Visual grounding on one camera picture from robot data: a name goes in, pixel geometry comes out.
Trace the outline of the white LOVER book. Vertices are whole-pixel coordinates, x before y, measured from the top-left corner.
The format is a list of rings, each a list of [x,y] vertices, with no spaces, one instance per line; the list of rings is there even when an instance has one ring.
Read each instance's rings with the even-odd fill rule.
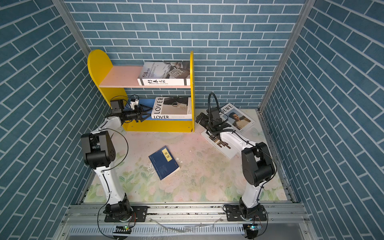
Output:
[[[158,120],[190,120],[192,99],[191,97],[157,97],[151,117]]]

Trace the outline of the white brown-pattern book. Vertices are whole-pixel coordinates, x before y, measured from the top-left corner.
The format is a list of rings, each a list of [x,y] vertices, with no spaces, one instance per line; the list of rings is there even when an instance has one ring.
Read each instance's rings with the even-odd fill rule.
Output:
[[[201,136],[229,159],[233,159],[241,153],[232,132],[224,132],[217,137],[208,131],[203,131]]]

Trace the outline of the Heritage Cultural book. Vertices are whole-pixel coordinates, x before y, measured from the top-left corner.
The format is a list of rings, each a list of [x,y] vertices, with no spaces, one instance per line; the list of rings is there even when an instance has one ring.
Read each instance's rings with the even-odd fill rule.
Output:
[[[140,86],[189,86],[190,62],[146,62],[138,83]]]

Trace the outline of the navy blue book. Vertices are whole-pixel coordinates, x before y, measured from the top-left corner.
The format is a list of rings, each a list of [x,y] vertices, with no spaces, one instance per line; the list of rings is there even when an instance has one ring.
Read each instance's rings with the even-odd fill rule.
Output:
[[[155,171],[158,174],[160,180],[167,178],[173,172],[180,169],[179,164],[167,146],[164,146],[160,150],[151,154],[149,159],[155,168]]]

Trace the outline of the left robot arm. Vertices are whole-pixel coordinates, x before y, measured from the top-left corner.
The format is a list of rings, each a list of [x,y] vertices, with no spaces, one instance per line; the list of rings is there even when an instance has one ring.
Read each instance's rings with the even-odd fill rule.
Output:
[[[81,136],[84,162],[99,177],[107,197],[104,213],[121,222],[126,222],[132,216],[133,209],[116,175],[115,168],[118,165],[115,163],[116,150],[111,136],[118,133],[117,129],[123,123],[143,122],[152,109],[141,105],[137,95],[130,96],[127,103],[129,108],[126,108],[123,100],[113,100],[111,113],[103,123],[91,133]]]

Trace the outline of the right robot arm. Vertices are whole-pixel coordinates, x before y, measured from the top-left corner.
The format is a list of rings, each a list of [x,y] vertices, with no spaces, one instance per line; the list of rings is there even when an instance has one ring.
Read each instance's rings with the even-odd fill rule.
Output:
[[[245,215],[261,206],[262,189],[277,173],[276,165],[265,143],[256,143],[246,139],[223,121],[220,112],[218,99],[211,92],[208,96],[207,114],[199,114],[196,123],[204,127],[207,134],[231,144],[241,153],[243,175],[248,182],[245,192],[240,198],[240,210]]]

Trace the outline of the white LOEWE book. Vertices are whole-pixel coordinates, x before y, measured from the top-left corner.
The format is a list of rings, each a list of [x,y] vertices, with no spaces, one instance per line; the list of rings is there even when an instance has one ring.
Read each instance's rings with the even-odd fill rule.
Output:
[[[232,104],[221,107],[220,116],[223,121],[227,121],[234,130],[240,133],[246,132],[255,124],[253,119]]]

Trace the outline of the yellow pink blue bookshelf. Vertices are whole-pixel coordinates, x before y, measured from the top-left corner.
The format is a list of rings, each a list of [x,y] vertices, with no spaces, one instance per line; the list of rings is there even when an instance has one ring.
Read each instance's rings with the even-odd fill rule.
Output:
[[[88,55],[88,70],[98,90],[110,105],[111,99],[122,99],[127,96],[126,88],[138,90],[141,72],[140,66],[114,66],[108,55],[102,50],[93,50]],[[194,120],[145,120],[142,123],[133,121],[122,123],[127,132],[180,132],[193,133]]]

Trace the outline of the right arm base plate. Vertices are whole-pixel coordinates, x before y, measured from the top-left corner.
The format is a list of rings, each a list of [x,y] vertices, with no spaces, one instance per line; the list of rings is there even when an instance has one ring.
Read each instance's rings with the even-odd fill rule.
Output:
[[[223,211],[226,213],[227,221],[239,222],[239,221],[266,221],[267,212],[263,205],[258,204],[257,206],[249,209],[245,205],[223,205]]]

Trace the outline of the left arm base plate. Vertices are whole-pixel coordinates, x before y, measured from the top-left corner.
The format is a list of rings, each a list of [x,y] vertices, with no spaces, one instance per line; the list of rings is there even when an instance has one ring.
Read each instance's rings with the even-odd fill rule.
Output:
[[[106,223],[143,223],[146,220],[147,212],[148,206],[133,206],[128,210],[117,208],[116,210],[112,210],[110,214],[106,213],[104,221]]]

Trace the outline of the aluminium front rail frame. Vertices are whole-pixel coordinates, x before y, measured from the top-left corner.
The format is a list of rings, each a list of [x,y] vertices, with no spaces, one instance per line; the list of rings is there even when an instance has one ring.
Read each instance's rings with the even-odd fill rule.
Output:
[[[243,219],[233,203],[137,203],[129,223],[107,223],[100,205],[69,207],[56,240],[314,240],[302,204],[265,202]]]

